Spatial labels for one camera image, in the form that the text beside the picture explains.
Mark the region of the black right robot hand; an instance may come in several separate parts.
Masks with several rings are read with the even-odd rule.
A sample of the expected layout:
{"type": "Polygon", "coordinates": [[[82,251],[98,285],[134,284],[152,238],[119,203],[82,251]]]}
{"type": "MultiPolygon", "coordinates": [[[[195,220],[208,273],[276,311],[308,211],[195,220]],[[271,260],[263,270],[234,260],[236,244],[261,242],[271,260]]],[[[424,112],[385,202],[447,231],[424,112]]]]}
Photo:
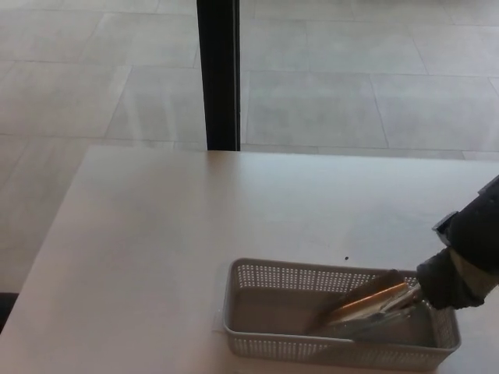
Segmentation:
{"type": "Polygon", "coordinates": [[[428,263],[427,300],[435,309],[481,306],[498,286],[498,181],[437,226],[446,248],[428,263]]]}

